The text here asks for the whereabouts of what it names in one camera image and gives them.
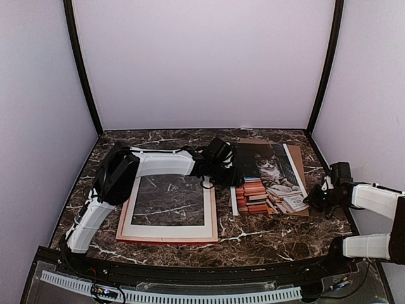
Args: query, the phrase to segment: black wire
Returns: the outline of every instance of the black wire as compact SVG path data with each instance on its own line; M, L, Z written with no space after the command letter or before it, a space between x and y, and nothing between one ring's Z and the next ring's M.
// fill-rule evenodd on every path
M213 183L212 183L212 186L211 186L211 187L206 187L206 186L204 186L204 180L202 180L202 181L200 182L200 186L203 187L204 189L207 189L207 190L211 190L212 188L215 187L215 185L214 185Z
M88 190L88 189L90 189L90 191L93 189L93 187L89 187L89 186L87 186L87 187L84 187L83 189L82 189L82 196L84 197L84 198L88 198L89 197L89 195L86 195L85 193L84 193L84 191L86 191L86 190Z
M352 208L352 209L355 209L355 210L364 210L364 208L356 207L356 206L353 206L353 205L350 205L349 208Z
M353 290L351 293L348 293L348 294L345 295L345 296L321 296L321 298L323 298L323 299L336 299L336 300L339 300L339 299L348 298L349 296L351 296L351 295L353 295L354 293L358 292L359 289L363 287L363 285L365 284L365 282L366 282L366 280L367 280L367 275L368 275L368 271L369 271L369 269L370 269L370 265L371 265L371 262L368 262L366 274L365 274L364 277L363 277L363 281L362 281L361 284L360 284L355 290Z
M100 297L98 296L97 293L95 293L94 296L97 299L97 301L96 301L97 303L100 303L100 304L105 304L106 303L103 299L100 299Z
M364 275L364 277L363 277L363 281L361 282L361 284L360 284L359 286L357 286L356 289L354 289L352 292L350 292L350 293L348 293L348 294L346 294L346 295L344 295L344 296L324 296L325 293L329 293L329 292L331 292L332 290L326 290L326 291L324 291L324 292L322 292L322 293L318 293L318 294L304 294L304 293L302 293L302 295L303 295L303 297L305 297L305 298L322 298L322 299L336 299L336 300L348 298L348 297L350 297L351 295L353 295L354 293L356 293L357 291L359 291L359 289L360 289L361 287L363 287L364 283L365 283L366 280L367 280L367 275L368 275L368 271L369 271L369 269L370 269L370 265L371 265L371 262L368 262L368 266L367 266L367 269L366 269L366 273L365 273L365 275Z

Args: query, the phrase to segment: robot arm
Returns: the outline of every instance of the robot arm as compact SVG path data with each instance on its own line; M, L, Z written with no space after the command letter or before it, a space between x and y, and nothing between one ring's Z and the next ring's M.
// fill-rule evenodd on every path
M307 197L315 210L331 217L338 206L367 209L393 220L394 225L391 233L336 237L327 261L339 263L345 258L366 257L404 264L405 192L353 182L348 163L335 163L331 169L331 176L325 178L322 186L316 185Z
M233 146L214 138L207 147L150 150L118 142L101 162L93 188L75 223L60 245L72 253L86 253L96 231L116 206L129 199L134 180L147 175L180 174L208 177L212 184L240 186L242 172L228 166L235 156Z

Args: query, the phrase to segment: white backdrop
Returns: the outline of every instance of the white backdrop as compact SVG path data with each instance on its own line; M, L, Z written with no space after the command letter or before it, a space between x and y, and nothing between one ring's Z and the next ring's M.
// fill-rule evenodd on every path
M0 1L0 41L0 303L17 304L97 134L62 1Z
M104 129L306 127L333 0L74 5Z
M405 190L405 2L346 1L327 93L314 138L329 163L350 162L356 181ZM363 234L392 222L353 212ZM384 264L396 303L405 266Z

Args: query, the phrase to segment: cat picture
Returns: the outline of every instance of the cat picture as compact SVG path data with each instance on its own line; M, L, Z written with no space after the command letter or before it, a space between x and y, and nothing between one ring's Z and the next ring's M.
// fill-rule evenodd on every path
M283 192L292 192L301 190L300 187L291 184L281 173L277 157L264 157L255 154L256 166L259 169L260 178L266 188L272 188Z

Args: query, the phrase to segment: brown marble tabletop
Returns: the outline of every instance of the brown marble tabletop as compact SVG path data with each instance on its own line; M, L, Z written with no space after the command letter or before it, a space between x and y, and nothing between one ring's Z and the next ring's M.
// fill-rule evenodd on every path
M240 138L300 146L307 190L321 181L323 169L301 130L131 130L105 132L98 140L75 185L56 228L51 248L72 225L84 204L96 168L118 140L140 148L176 149L207 145L214 136L235 142ZM309 217L251 215L234 217L228 206L228 187L216 187L218 244L202 246L128 244L115 240L121 207L111 212L96 232L88 256L143 265L172 267L236 267L280 263L326 255L335 236L351 234L341 210L327 220L310 210Z

